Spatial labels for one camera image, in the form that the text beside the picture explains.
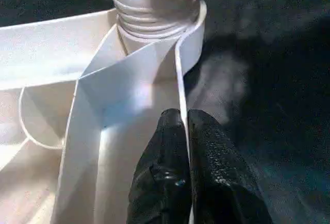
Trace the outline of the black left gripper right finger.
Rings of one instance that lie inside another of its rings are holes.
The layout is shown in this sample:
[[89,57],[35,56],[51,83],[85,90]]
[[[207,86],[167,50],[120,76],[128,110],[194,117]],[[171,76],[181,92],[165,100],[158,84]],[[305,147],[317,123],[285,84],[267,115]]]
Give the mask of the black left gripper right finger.
[[188,111],[195,223],[272,223],[247,163],[210,114]]

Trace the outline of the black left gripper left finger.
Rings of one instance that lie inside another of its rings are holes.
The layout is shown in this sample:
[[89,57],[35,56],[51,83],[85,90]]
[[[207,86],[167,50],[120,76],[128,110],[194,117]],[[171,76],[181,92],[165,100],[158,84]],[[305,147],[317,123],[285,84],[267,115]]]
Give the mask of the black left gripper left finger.
[[129,191],[128,223],[188,223],[191,180],[178,109],[165,110],[142,153]]

